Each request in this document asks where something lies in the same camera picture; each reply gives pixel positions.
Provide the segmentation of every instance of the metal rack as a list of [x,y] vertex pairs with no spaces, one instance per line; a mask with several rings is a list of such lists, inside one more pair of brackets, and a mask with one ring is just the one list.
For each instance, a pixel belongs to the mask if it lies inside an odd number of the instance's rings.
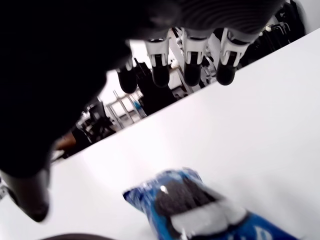
[[116,104],[116,103],[120,103],[121,107],[123,108],[124,112],[125,112],[125,115],[127,116],[128,119],[130,119],[131,123],[133,124],[134,123],[134,120],[132,119],[130,113],[128,112],[126,106],[124,105],[123,103],[123,100],[125,99],[128,99],[129,102],[131,103],[132,107],[133,107],[133,110],[134,112],[137,114],[137,116],[139,117],[139,119],[141,120],[142,118],[144,118],[144,116],[141,114],[141,112],[139,112],[139,110],[136,108],[135,104],[134,104],[134,101],[132,100],[133,96],[132,94],[125,94],[124,96],[122,97],[119,97],[117,92],[114,90],[113,91],[113,94],[115,95],[116,97],[116,100],[114,102],[111,102],[107,105],[105,105],[105,107],[108,109],[111,117],[113,118],[113,120],[115,121],[116,125],[120,128],[120,129],[124,129],[125,126],[124,124],[122,123],[121,121],[121,118],[120,116],[117,115],[113,105]]

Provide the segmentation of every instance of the blue snack wrapper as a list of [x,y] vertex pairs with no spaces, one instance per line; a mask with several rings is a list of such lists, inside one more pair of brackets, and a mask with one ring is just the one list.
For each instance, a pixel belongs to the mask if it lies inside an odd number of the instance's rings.
[[125,192],[159,240],[296,240],[206,187],[192,169],[168,170]]

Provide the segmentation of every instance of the black object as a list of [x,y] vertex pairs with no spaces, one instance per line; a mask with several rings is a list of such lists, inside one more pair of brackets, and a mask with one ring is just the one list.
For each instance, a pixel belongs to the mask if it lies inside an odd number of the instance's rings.
[[152,78],[154,84],[158,88],[164,88],[168,86],[170,81],[169,67],[166,66],[153,66],[152,67]]
[[216,80],[224,86],[231,84],[234,80],[237,68],[233,66],[233,63],[237,57],[236,52],[230,52],[230,57],[226,65],[223,65],[221,59],[218,63],[216,70]]
[[111,238],[91,235],[91,234],[81,234],[81,233],[70,233],[59,236],[53,236],[42,240],[112,240]]
[[184,81],[188,86],[194,87],[201,80],[201,64],[184,64]]
[[117,73],[121,89],[126,94],[133,94],[137,89],[137,79],[134,69],[132,68],[128,71],[125,67],[122,67],[120,68],[120,72]]
[[177,99],[168,86],[157,87],[153,82],[153,76],[145,62],[136,62],[134,71],[136,73],[137,84],[143,97],[141,106],[147,116],[175,103]]

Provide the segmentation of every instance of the dark blurry object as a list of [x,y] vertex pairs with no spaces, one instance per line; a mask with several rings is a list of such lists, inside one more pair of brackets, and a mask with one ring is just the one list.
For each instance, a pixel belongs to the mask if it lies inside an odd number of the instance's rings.
[[91,234],[71,233],[59,236],[53,236],[42,240],[112,240],[104,236],[97,236]]
[[291,43],[306,35],[306,29],[295,1],[285,2],[283,7],[275,14],[275,17],[279,23],[287,23],[290,26],[288,39]]
[[147,116],[173,104],[176,98],[168,86],[157,87],[152,80],[152,72],[145,62],[136,62],[134,68],[137,84],[143,97],[140,99],[141,106]]
[[306,35],[305,26],[300,18],[297,4],[291,0],[275,14],[278,24],[269,25],[251,44],[243,58],[241,66],[255,62]]

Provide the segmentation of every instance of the white table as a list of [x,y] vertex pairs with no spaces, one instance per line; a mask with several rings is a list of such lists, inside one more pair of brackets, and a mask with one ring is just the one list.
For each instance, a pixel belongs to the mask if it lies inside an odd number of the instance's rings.
[[35,223],[8,197],[0,239],[92,233],[155,239],[122,192],[182,166],[279,227],[320,238],[320,30],[52,168],[51,211]]

